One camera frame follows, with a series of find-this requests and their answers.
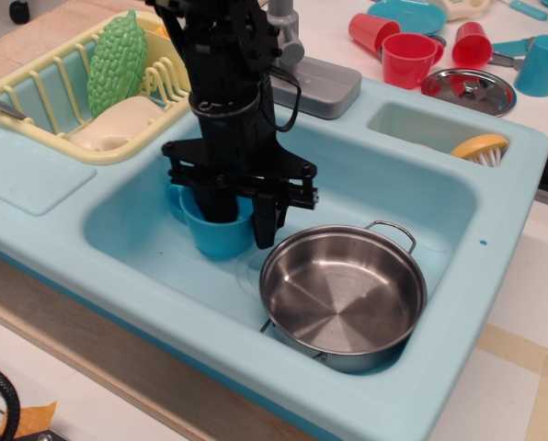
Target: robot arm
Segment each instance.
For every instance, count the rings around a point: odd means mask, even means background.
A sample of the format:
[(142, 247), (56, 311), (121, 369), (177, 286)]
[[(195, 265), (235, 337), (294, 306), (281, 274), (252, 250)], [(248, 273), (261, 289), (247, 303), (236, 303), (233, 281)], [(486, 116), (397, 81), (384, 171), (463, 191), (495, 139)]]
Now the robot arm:
[(276, 139), (269, 75), (277, 72), (278, 29), (257, 0), (146, 3), (155, 6), (187, 67), (189, 103), (202, 134), (164, 145), (172, 182), (191, 187), (207, 221), (234, 221), (235, 197), (251, 198), (256, 244), (270, 247), (289, 206), (313, 209), (317, 201), (315, 165)]

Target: light blue sink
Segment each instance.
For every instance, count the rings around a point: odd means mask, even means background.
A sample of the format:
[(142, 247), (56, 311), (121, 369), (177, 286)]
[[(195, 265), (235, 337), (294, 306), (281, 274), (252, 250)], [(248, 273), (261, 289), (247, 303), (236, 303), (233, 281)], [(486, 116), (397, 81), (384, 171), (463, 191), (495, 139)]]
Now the light blue sink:
[[(509, 140), (498, 168), (447, 154), (485, 133)], [(170, 214), (160, 148), (197, 136), (188, 113), (132, 158), (92, 165), (0, 127), (0, 254), (314, 435), (425, 439), (497, 296), (548, 140), (373, 81), (341, 118), (301, 115), (279, 136), (318, 166), (320, 202), (290, 208), (277, 242), (315, 225), (375, 220), (417, 239), (428, 306), (396, 358), (350, 375), (259, 332), (268, 250), (211, 260)], [(408, 249), (399, 232), (380, 228)]]

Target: green bitter melon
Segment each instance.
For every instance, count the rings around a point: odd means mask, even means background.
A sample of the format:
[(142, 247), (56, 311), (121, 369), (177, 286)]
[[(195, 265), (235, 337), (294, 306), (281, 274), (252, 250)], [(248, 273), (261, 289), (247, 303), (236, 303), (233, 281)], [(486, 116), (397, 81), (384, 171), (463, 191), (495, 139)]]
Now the green bitter melon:
[(145, 72), (148, 43), (135, 11), (115, 17), (103, 29), (90, 62), (87, 93), (92, 117), (136, 96)]

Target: yellow brush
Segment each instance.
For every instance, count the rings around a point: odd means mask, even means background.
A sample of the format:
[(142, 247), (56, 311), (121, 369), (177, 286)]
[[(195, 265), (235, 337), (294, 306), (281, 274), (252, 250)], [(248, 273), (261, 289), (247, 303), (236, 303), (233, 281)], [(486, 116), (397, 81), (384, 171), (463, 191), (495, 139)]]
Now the yellow brush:
[(480, 135), (463, 142), (450, 154), (485, 167), (497, 167), (508, 145), (509, 141), (501, 135)]

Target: cable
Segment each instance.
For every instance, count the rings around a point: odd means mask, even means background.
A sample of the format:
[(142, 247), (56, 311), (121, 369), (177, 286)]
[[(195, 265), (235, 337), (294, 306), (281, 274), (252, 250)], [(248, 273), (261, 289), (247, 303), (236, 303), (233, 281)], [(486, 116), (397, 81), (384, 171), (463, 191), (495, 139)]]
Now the cable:
[(0, 436), (0, 441), (13, 441), (20, 421), (20, 402), (15, 387), (2, 372), (0, 372), (0, 394), (8, 410), (5, 431)]
[(277, 126), (275, 121), (268, 121), (270, 124), (276, 127), (277, 131), (286, 132), (292, 129), (292, 126), (294, 125), (294, 121), (296, 120), (296, 117), (299, 114), (299, 101), (301, 100), (301, 93), (303, 90), (301, 89), (301, 84), (299, 83), (299, 80), (297, 80), (292, 73), (289, 73), (285, 71), (284, 69), (280, 69), (279, 67), (276, 67), (276, 66), (270, 66), (270, 68), (268, 69), (268, 73), (296, 87), (296, 99), (294, 101), (294, 107), (292, 108), (292, 115), (289, 121), (283, 126)]

